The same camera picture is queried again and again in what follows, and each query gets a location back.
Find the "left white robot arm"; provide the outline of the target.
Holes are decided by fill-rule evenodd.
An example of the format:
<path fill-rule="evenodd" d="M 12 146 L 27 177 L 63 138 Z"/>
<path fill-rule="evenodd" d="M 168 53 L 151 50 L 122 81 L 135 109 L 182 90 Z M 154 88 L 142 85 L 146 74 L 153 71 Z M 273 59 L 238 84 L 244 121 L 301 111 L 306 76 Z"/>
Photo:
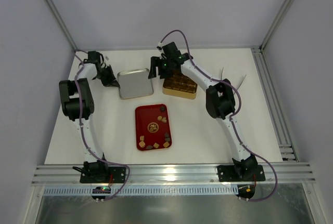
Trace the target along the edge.
<path fill-rule="evenodd" d="M 79 67 L 73 80 L 59 82 L 60 101 L 63 114 L 75 125 L 83 141 L 85 160 L 82 167 L 72 169 L 80 173 L 80 183 L 120 183 L 121 169 L 106 161 L 93 129 L 92 115 L 95 104 L 89 83 L 100 80 L 103 87 L 117 87 L 112 67 L 105 63 L 103 54 L 88 51 L 87 58 L 79 59 Z"/>

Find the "tan square chocolate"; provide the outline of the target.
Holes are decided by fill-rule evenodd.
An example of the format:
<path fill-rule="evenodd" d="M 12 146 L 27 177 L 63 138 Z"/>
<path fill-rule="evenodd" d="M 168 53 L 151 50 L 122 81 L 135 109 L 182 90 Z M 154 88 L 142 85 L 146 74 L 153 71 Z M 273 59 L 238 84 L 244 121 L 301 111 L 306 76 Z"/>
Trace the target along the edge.
<path fill-rule="evenodd" d="M 143 141 L 141 141 L 141 142 L 139 143 L 139 146 L 140 146 L 141 148 L 143 148 L 143 147 L 145 146 L 145 143 L 144 143 Z"/>

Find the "gold chocolate tin box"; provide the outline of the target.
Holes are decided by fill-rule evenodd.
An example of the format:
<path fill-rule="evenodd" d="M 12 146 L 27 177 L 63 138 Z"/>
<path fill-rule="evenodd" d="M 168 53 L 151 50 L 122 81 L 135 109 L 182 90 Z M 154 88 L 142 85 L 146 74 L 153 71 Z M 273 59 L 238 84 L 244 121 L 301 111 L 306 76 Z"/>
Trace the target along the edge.
<path fill-rule="evenodd" d="M 164 79 L 162 92 L 168 96 L 194 100 L 197 88 L 198 85 L 189 77 L 179 71 L 174 71 L 171 77 Z"/>

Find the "silver metal tongs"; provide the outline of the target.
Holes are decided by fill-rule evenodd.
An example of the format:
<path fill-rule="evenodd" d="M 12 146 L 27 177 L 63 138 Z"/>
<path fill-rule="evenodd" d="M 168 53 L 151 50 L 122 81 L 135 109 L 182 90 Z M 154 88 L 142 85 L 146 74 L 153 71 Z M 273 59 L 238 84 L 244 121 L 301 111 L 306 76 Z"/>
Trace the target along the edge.
<path fill-rule="evenodd" d="M 226 67 L 221 68 L 220 79 L 229 80 L 229 82 L 239 90 L 244 83 L 247 74 L 238 70 L 228 69 Z"/>

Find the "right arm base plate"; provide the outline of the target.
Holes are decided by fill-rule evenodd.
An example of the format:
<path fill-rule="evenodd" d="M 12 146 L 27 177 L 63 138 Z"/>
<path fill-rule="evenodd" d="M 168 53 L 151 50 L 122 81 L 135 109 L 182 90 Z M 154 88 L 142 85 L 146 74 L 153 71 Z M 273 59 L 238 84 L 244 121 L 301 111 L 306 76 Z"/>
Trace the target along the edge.
<path fill-rule="evenodd" d="M 235 165 L 219 165 L 217 167 L 219 182 L 265 181 L 265 173 L 262 165 L 254 169 L 242 170 Z"/>

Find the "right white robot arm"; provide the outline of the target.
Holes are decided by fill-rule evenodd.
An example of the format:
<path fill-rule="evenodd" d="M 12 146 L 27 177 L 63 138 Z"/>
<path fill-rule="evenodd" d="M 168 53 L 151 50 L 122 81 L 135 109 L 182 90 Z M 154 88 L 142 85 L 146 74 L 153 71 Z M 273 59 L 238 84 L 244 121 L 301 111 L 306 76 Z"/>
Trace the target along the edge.
<path fill-rule="evenodd" d="M 171 77 L 175 71 L 194 81 L 206 93 L 206 111 L 215 119 L 227 138 L 232 151 L 233 166 L 226 168 L 232 180 L 245 181 L 253 177 L 258 167 L 255 155 L 241 140 L 240 130 L 234 116 L 236 101 L 234 86 L 227 79 L 219 80 L 198 66 L 189 52 L 181 53 L 174 42 L 157 50 L 160 56 L 150 59 L 149 78 L 159 76 L 161 79 Z"/>

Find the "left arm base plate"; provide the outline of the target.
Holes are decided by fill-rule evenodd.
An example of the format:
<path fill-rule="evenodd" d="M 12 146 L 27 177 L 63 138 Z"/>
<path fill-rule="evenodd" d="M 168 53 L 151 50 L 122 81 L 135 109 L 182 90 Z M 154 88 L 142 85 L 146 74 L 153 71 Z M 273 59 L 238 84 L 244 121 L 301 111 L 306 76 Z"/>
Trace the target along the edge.
<path fill-rule="evenodd" d="M 124 183 L 125 175 L 125 167 L 82 168 L 80 183 Z"/>

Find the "aluminium mounting rail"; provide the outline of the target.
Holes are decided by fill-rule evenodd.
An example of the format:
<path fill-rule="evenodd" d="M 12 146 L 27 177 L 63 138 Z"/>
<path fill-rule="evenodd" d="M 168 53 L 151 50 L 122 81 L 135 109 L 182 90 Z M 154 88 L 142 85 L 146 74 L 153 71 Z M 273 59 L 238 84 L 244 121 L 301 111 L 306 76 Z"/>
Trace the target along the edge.
<path fill-rule="evenodd" d="M 50 196 L 223 195 L 237 194 L 245 188 L 290 183 L 314 183 L 308 163 L 282 162 L 272 167 L 263 164 L 265 181 L 219 182 L 217 164 L 132 165 L 124 183 L 80 183 L 80 173 L 71 165 L 43 165 L 35 170 L 32 186 L 44 188 Z"/>

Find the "silver tin lid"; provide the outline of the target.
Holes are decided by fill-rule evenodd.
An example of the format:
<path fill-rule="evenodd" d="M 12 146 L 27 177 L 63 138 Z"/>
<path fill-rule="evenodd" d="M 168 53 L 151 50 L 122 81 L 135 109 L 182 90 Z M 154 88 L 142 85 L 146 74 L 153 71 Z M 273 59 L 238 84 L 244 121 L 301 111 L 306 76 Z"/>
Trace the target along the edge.
<path fill-rule="evenodd" d="M 120 98 L 132 99 L 152 95 L 154 92 L 153 84 L 148 75 L 148 68 L 119 72 L 117 79 L 120 84 Z"/>

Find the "red rectangular tray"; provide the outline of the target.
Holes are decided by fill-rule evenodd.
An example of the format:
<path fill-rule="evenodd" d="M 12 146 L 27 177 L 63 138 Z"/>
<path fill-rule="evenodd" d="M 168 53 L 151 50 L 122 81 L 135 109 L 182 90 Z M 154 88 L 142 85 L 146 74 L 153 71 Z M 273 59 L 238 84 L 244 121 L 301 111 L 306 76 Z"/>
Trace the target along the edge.
<path fill-rule="evenodd" d="M 165 107 L 166 111 L 161 112 L 160 107 Z M 158 116 L 166 118 L 167 122 L 163 123 L 158 120 Z M 168 149 L 172 146 L 171 129 L 169 123 L 168 109 L 165 104 L 151 104 L 145 106 L 139 106 L 135 109 L 135 132 L 136 132 L 136 147 L 140 151 L 151 151 L 151 150 L 163 150 Z M 165 148 L 163 144 L 165 141 L 164 134 L 168 133 L 171 141 L 170 146 Z M 140 136 L 144 136 L 145 146 L 141 148 L 139 146 Z M 146 150 L 147 146 L 153 146 L 155 143 L 159 144 L 159 147 L 151 150 Z"/>

